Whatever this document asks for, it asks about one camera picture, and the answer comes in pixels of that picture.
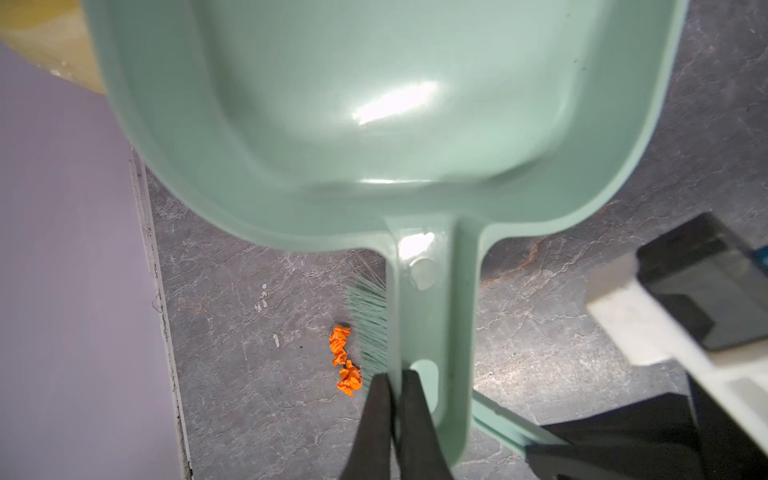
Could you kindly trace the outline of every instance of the green dustpan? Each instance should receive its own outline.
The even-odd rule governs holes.
[[[563,230],[621,186],[654,129],[686,5],[85,0],[84,10],[114,110],[177,197],[254,243],[387,259],[390,379],[397,390],[401,368],[429,365],[454,463],[471,422],[485,252]]]

